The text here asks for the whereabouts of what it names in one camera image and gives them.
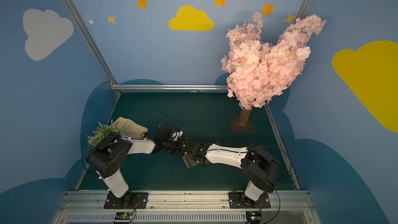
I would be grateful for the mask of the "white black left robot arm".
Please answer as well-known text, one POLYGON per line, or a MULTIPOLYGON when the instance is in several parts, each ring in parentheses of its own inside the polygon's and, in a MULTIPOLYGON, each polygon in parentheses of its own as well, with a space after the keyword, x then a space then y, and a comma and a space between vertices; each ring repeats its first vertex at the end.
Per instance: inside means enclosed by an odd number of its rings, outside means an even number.
POLYGON ((157 133, 150 139, 132 138, 112 132, 90 151, 86 161, 108 187, 111 196, 121 199, 129 191, 120 170, 126 157, 134 154, 151 155, 164 150, 171 154, 181 154, 183 134, 184 130, 167 125, 159 126, 157 133))

